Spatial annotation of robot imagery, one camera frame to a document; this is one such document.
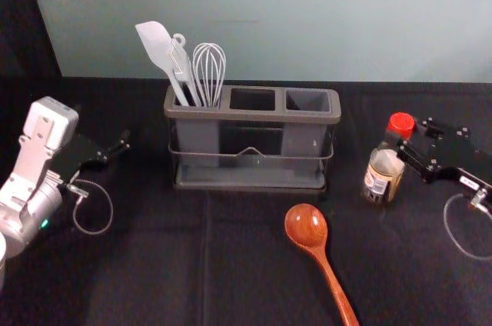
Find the wooden spoon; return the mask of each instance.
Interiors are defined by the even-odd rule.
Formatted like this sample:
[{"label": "wooden spoon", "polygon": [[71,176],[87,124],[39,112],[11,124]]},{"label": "wooden spoon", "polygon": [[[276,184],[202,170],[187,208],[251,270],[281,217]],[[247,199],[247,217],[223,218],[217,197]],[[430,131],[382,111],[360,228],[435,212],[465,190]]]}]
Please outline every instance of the wooden spoon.
[{"label": "wooden spoon", "polygon": [[324,252],[328,238],[328,225],[322,213],[312,205],[305,203],[295,205],[285,215],[285,232],[294,244],[314,257],[320,265],[344,324],[359,325],[354,310],[328,264]]}]

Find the black tablecloth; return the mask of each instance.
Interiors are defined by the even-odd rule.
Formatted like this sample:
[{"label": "black tablecloth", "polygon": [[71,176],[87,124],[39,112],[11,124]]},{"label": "black tablecloth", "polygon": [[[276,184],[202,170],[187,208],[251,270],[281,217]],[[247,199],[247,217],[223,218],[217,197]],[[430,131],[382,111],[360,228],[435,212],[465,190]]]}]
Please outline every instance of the black tablecloth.
[{"label": "black tablecloth", "polygon": [[[466,125],[491,153],[492,86],[317,84],[338,90],[342,106],[322,196],[173,190],[165,86],[2,81],[3,179],[28,106],[43,95],[81,105],[78,131],[101,145],[128,126],[138,133],[107,171],[84,176],[113,198],[109,233],[93,238],[73,229],[73,199],[66,199],[48,228],[7,262],[1,325],[341,324],[314,262],[284,235],[284,215],[298,202],[327,218],[327,253],[362,324],[490,324],[492,264],[463,256],[444,230],[444,202],[461,188],[425,185],[409,170],[394,205],[376,209],[360,186],[394,111]],[[492,251],[485,226],[458,220],[454,227],[476,250]]]}]

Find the utensil holder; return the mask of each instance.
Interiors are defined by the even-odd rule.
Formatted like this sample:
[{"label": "utensil holder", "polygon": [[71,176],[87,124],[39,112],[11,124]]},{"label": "utensil holder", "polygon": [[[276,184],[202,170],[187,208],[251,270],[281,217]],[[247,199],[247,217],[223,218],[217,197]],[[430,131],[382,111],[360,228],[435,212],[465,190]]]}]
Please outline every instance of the utensil holder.
[{"label": "utensil holder", "polygon": [[329,89],[224,85],[218,107],[164,112],[176,188],[323,191],[340,121]]}]

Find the spoon handle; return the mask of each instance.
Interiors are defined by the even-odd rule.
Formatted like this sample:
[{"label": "spoon handle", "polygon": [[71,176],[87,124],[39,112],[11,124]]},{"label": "spoon handle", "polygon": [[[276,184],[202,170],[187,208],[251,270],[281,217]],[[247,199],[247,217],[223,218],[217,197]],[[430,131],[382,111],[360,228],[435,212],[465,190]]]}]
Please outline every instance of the spoon handle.
[{"label": "spoon handle", "polygon": [[338,310],[340,311],[342,321],[346,326],[358,326],[359,321],[357,320],[354,310],[352,309],[352,306],[349,303],[344,290],[341,288],[340,283],[335,276],[335,273],[328,263],[326,254],[323,251],[322,253],[317,253],[314,257],[316,259],[316,262],[320,265],[321,269],[324,272],[324,276],[327,280],[328,285],[330,286],[331,292],[333,293],[333,297],[335,299],[335,302],[337,303]]}]

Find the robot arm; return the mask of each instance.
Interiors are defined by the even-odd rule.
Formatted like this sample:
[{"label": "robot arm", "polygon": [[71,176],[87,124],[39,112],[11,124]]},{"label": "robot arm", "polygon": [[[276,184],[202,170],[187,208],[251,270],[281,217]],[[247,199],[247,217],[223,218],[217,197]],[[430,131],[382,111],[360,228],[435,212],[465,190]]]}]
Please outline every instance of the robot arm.
[{"label": "robot arm", "polygon": [[62,191],[86,198],[70,184],[77,171],[104,167],[129,148],[125,132],[104,151],[83,135],[74,135],[78,114],[51,97],[31,104],[14,169],[0,189],[0,290],[5,259],[21,253],[62,202]]},{"label": "robot arm", "polygon": [[[470,130],[436,122],[432,118],[415,120],[416,131],[408,141],[398,140],[397,156],[410,165],[425,182],[454,180],[474,193],[471,204],[481,211],[492,211],[492,156],[475,148]],[[429,148],[418,151],[415,138],[427,138]]]}]

